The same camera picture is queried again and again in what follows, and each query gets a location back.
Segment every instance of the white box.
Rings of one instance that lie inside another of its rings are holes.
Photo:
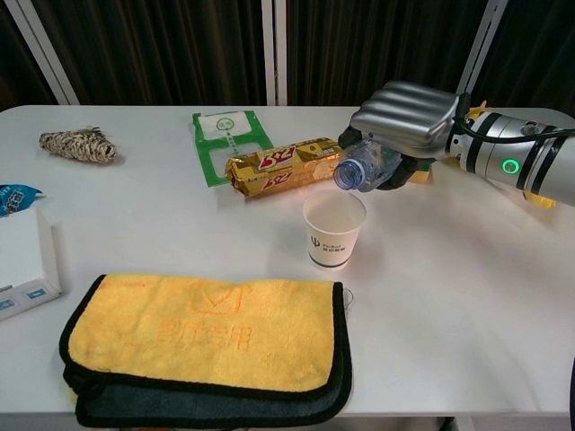
[[[0,321],[61,293],[52,230],[41,212],[0,218]]]

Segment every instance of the yellow towel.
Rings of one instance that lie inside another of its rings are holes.
[[[93,371],[311,391],[332,370],[332,296],[333,282],[108,275],[68,353]]]

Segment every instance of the robotic arm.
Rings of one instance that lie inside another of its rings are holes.
[[[397,189],[424,163],[453,156],[468,172],[575,206],[575,129],[495,112],[472,120],[469,108],[467,93],[392,81],[353,114],[339,143],[368,138],[401,154],[379,189]]]

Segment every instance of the plastic water bottle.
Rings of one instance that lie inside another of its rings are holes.
[[[401,161],[396,151],[364,139],[343,150],[333,179],[344,190],[370,191],[389,180]]]

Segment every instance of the paper cup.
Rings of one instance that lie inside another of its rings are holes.
[[[312,262],[327,270],[345,267],[366,220],[361,201],[344,191],[317,191],[304,203],[304,219]]]

